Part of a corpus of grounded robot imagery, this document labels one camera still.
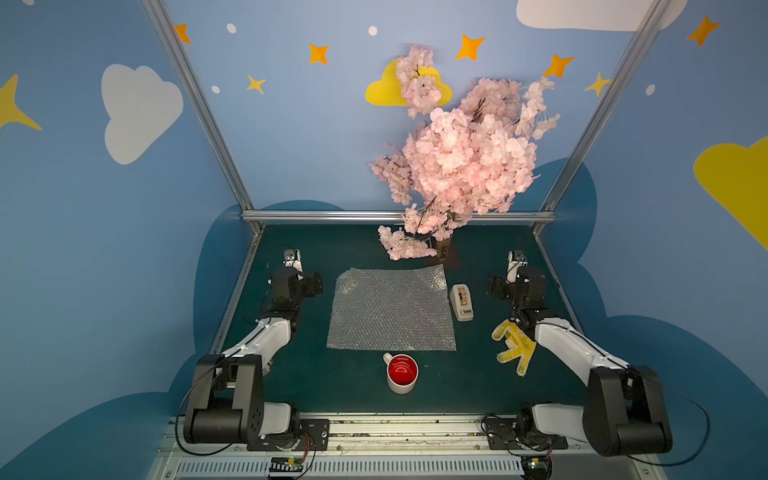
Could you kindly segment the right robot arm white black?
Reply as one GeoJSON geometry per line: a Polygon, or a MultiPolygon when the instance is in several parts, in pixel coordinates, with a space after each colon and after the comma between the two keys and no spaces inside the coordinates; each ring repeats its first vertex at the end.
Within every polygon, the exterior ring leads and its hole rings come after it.
{"type": "Polygon", "coordinates": [[[649,367],[632,365],[580,333],[546,305],[546,278],[521,265],[492,275],[487,291],[506,300],[511,317],[496,331],[512,353],[525,345],[550,351],[587,388],[581,406],[538,403],[515,419],[516,440],[535,449],[559,438],[585,442],[604,457],[667,453],[673,447],[662,384],[649,367]]]}

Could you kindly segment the clear bubble wrap sheet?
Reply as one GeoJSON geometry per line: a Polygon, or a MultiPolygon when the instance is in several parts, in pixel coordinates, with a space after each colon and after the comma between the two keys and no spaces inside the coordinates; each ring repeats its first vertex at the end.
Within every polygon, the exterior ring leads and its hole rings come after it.
{"type": "Polygon", "coordinates": [[[356,351],[455,351],[441,265],[351,268],[336,280],[327,347],[356,351]]]}

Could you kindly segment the white tape dispenser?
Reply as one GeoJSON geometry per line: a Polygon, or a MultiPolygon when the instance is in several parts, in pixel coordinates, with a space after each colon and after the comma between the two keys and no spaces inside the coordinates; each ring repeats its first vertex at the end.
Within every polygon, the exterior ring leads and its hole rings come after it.
{"type": "Polygon", "coordinates": [[[457,321],[469,322],[474,319],[471,293],[466,284],[453,285],[449,292],[449,300],[457,321]]]}

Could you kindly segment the white mug red inside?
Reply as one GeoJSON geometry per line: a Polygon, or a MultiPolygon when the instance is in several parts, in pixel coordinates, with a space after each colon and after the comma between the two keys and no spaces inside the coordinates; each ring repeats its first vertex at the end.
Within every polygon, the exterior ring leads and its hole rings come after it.
{"type": "Polygon", "coordinates": [[[387,384],[398,395],[410,393],[419,377],[417,362],[406,354],[384,353],[382,359],[386,365],[387,384]]]}

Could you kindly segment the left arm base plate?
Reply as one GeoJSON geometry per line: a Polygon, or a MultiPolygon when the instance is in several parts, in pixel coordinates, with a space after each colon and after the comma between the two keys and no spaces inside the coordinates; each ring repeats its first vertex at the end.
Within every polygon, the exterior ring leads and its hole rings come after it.
{"type": "Polygon", "coordinates": [[[326,451],[330,436],[330,420],[301,419],[292,423],[289,430],[281,434],[266,435],[247,446],[248,451],[326,451]]]}

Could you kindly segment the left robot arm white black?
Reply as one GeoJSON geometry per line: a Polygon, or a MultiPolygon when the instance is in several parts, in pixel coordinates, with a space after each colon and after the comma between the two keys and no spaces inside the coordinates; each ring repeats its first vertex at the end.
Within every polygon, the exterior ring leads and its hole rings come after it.
{"type": "Polygon", "coordinates": [[[201,357],[185,394],[174,435],[188,444],[242,444],[249,451],[314,448],[311,429],[302,426],[298,409],[264,399],[269,363],[288,345],[297,329],[301,302],[323,292],[320,273],[310,276],[295,267],[279,269],[270,284],[271,303],[254,329],[219,354],[201,357]]]}

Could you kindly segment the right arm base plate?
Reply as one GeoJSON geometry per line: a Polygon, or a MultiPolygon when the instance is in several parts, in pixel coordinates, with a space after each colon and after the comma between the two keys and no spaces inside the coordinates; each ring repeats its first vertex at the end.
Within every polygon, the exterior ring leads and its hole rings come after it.
{"type": "Polygon", "coordinates": [[[547,452],[550,449],[567,450],[569,447],[567,439],[562,436],[547,435],[538,430],[519,433],[515,418],[485,416],[480,421],[480,430],[490,450],[547,452]]]}

